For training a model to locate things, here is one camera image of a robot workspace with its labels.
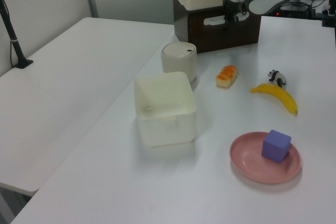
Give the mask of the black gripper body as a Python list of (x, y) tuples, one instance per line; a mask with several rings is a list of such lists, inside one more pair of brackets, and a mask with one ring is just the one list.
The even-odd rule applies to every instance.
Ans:
[(225, 22), (230, 22), (230, 19), (242, 12), (242, 2), (233, 2), (231, 0), (223, 0)]

